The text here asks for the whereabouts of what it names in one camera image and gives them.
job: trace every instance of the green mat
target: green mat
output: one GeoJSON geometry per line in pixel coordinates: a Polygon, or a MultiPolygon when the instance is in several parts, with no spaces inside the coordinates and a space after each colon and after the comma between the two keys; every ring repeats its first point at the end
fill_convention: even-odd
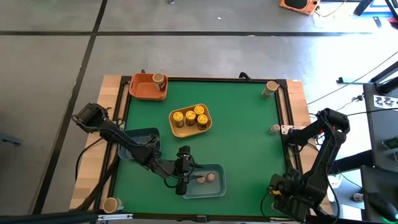
{"type": "MultiPolygon", "coordinates": [[[[175,160],[179,147],[188,145],[199,164],[221,164],[226,172],[224,197],[184,199],[163,180],[133,161],[119,164],[114,197],[124,212],[260,216],[260,201],[273,174],[284,173],[280,135],[269,129],[278,123],[272,97],[261,98],[265,84],[226,82],[169,82],[165,101],[132,98],[126,129],[156,127],[162,158],[175,160]],[[168,121],[172,110],[204,103],[213,126],[203,134],[175,137],[168,121]]],[[[264,202],[267,216],[283,217],[264,202]]]]}

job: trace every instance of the white cable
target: white cable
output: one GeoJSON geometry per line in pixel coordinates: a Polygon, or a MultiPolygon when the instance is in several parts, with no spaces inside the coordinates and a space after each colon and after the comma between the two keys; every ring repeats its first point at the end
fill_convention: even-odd
{"type": "Polygon", "coordinates": [[[318,98],[318,99],[316,99],[316,100],[310,102],[310,103],[307,104],[307,105],[310,105],[310,104],[312,104],[312,103],[315,103],[316,101],[321,100],[321,99],[327,97],[328,95],[330,95],[330,94],[332,94],[332,93],[335,93],[335,92],[341,90],[342,88],[344,88],[344,87],[346,87],[346,86],[348,86],[348,85],[353,84],[354,82],[360,80],[361,78],[365,77],[366,75],[369,75],[369,73],[375,71],[375,69],[377,69],[378,67],[380,67],[380,65],[384,64],[386,61],[390,60],[390,58],[392,58],[393,56],[395,56],[397,53],[398,53],[398,52],[395,52],[393,55],[391,55],[389,58],[385,59],[385,60],[384,60],[383,62],[381,62],[378,66],[376,66],[374,69],[370,70],[370,71],[369,71],[368,73],[366,73],[365,75],[363,75],[363,76],[361,76],[361,77],[355,79],[354,81],[352,81],[352,82],[350,82],[350,83],[347,83],[347,84],[343,85],[342,87],[338,88],[337,90],[334,90],[334,91],[332,91],[332,92],[326,94],[325,96],[323,96],[323,97],[321,97],[321,98],[318,98]]]}

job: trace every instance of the wooden table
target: wooden table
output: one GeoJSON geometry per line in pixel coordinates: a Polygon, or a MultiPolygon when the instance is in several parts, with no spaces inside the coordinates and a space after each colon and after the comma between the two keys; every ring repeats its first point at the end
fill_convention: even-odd
{"type": "MultiPolygon", "coordinates": [[[[104,108],[110,108],[108,110],[109,117],[111,118],[114,113],[114,107],[116,103],[116,98],[118,96],[119,85],[122,76],[120,75],[106,75],[104,76],[103,83],[99,92],[97,103],[104,108]]],[[[302,82],[300,80],[287,80],[287,89],[289,91],[290,107],[292,111],[292,118],[294,125],[296,126],[307,126],[311,123],[308,114],[307,101],[305,99],[304,90],[302,82]]],[[[123,111],[126,104],[126,98],[128,93],[128,85],[124,86],[122,93],[121,105],[119,108],[118,118],[123,118],[123,111]]],[[[279,97],[282,109],[282,124],[287,124],[288,114],[285,107],[284,93],[279,89],[279,97]]],[[[99,138],[98,133],[93,133],[88,135],[86,146],[90,145],[99,138]]],[[[104,155],[106,150],[106,141],[102,140],[93,146],[90,150],[86,151],[81,159],[80,169],[78,172],[78,178],[75,184],[75,189],[73,191],[72,200],[70,203],[70,208],[76,208],[79,206],[84,199],[90,194],[94,186],[98,183],[101,173],[101,166],[103,165],[104,155]]],[[[113,156],[116,153],[116,146],[114,146],[111,157],[109,158],[109,163],[111,163],[113,156]]],[[[310,146],[305,146],[300,153],[302,168],[306,172],[311,169],[311,166],[317,156],[317,151],[315,151],[310,146]]],[[[109,181],[104,186],[104,190],[101,196],[101,201],[106,199],[109,188],[109,181]]],[[[331,212],[330,204],[327,198],[322,202],[322,207],[327,212],[331,212]]]]}

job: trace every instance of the robotic arm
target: robotic arm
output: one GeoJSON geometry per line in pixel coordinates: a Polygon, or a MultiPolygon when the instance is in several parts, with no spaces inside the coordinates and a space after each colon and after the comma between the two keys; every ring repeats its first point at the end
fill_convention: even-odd
{"type": "Polygon", "coordinates": [[[201,168],[201,166],[195,163],[189,146],[179,149],[176,161],[161,159],[160,151],[156,150],[153,144],[159,140],[159,136],[150,136],[151,140],[147,143],[138,144],[108,118],[105,108],[96,103],[88,103],[77,115],[72,116],[72,120],[85,132],[99,131],[99,135],[106,141],[122,145],[143,168],[150,169],[164,180],[170,176],[178,179],[176,186],[169,186],[166,183],[166,186],[176,188],[177,195],[185,195],[189,180],[201,177],[190,176],[194,167],[201,168]]]}
{"type": "Polygon", "coordinates": [[[269,184],[274,209],[300,222],[304,221],[309,208],[317,215],[324,215],[319,208],[328,188],[328,171],[349,132],[348,118],[342,113],[326,108],[318,112],[317,118],[303,130],[289,129],[285,138],[287,144],[304,147],[310,138],[325,133],[312,168],[305,174],[293,168],[283,176],[274,174],[269,184]]]}

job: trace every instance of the metal bracket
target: metal bracket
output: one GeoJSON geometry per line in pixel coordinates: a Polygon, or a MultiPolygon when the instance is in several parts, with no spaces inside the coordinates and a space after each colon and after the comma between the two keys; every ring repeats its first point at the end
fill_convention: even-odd
{"type": "Polygon", "coordinates": [[[280,131],[282,131],[282,134],[287,134],[287,132],[289,131],[290,128],[293,129],[304,129],[306,126],[297,126],[297,125],[281,125],[280,126],[280,131]]]}
{"type": "Polygon", "coordinates": [[[98,215],[98,221],[132,219],[132,214],[98,215]]]}
{"type": "Polygon", "coordinates": [[[198,223],[209,222],[209,220],[207,219],[207,215],[197,215],[197,222],[198,223]]]}

